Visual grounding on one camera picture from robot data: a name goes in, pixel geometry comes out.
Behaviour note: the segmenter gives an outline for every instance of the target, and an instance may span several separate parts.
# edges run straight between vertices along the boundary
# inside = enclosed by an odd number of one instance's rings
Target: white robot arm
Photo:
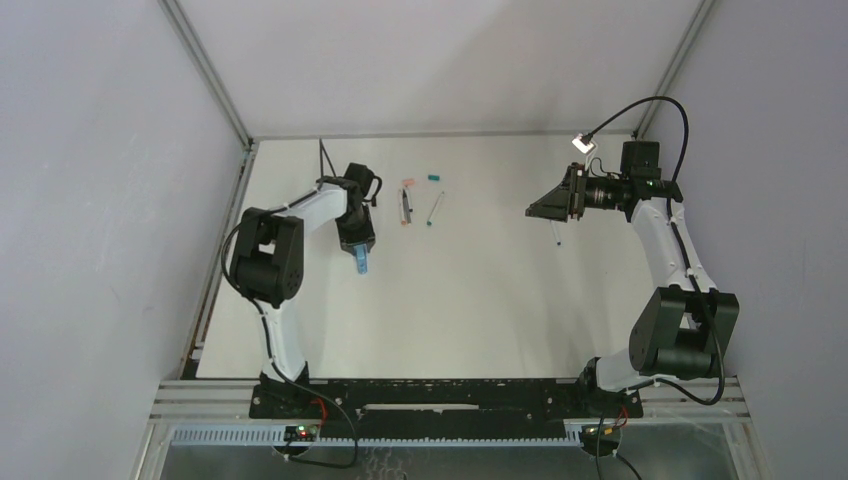
[[[269,378],[295,381],[306,368],[294,303],[304,277],[304,238],[335,221],[342,250],[356,258],[360,274],[367,272],[375,234],[364,196],[374,178],[352,163],[344,177],[320,179],[290,205],[246,210],[234,229],[239,236],[227,279],[260,310],[269,357],[262,372]]]
[[[619,392],[658,378],[719,376],[720,352],[735,326],[736,296],[720,293],[704,271],[683,221],[680,190],[660,179],[658,162],[658,143],[625,142],[620,174],[590,177],[584,165],[573,163],[562,182],[526,211],[565,222],[579,220],[586,208],[620,210],[645,249],[656,290],[630,332],[629,347],[587,365],[581,379],[591,388]],[[689,324],[681,327],[684,317]]]

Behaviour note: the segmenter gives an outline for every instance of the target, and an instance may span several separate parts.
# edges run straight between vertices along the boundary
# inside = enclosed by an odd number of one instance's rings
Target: teal object
[[[356,256],[356,269],[360,275],[368,273],[368,248],[364,243],[353,246],[353,253]]]

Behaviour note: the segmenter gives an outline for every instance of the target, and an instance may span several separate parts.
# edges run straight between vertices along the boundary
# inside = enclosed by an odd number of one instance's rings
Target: red wire
[[[327,412],[327,406],[324,405],[324,400],[322,400],[319,397],[319,398],[315,398],[310,403],[317,403],[318,405],[321,406],[321,425],[320,426],[323,427],[324,423],[327,421],[327,417],[329,416],[329,413]]]
[[[624,423],[621,425],[618,424],[618,421],[621,420],[622,415],[624,416]],[[617,428],[623,428],[627,425],[627,420],[630,419],[630,414],[627,412],[627,407],[622,406],[621,411],[618,413],[618,418],[615,419],[615,426]]]

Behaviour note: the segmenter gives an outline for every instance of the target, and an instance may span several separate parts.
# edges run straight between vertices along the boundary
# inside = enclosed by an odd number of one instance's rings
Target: marker
[[[398,189],[398,212],[400,212],[400,224],[406,226],[406,208],[403,204],[403,189]]]
[[[562,246],[562,240],[559,239],[559,232],[556,229],[556,224],[551,220],[551,231],[554,232],[554,241],[557,242],[557,247]]]
[[[401,197],[403,201],[403,215],[406,217],[406,223],[412,223],[412,205],[409,204],[409,190],[404,187],[401,189]]]
[[[427,218],[427,226],[433,225],[433,220],[436,218],[436,214],[439,213],[439,206],[442,204],[442,199],[445,198],[445,192],[439,194],[439,198],[436,199],[436,204],[433,205],[433,210],[430,212],[430,216]]]

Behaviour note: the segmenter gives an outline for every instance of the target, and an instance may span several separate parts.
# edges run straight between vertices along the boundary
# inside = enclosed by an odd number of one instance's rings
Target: white tabletop
[[[597,137],[617,170],[626,136]],[[588,210],[579,222],[527,218],[527,206],[584,158],[564,136],[339,139],[325,142],[339,175],[363,163],[384,180],[372,209],[368,273],[338,246],[333,222],[306,239],[297,302],[315,378],[574,377],[593,356],[627,346],[653,292],[645,254],[624,215]],[[441,176],[440,182],[427,180]],[[243,208],[278,206],[318,176],[315,140],[259,145]],[[400,225],[397,190],[411,188]],[[434,222],[426,216],[439,192]],[[223,284],[198,377],[259,375],[258,314]]]

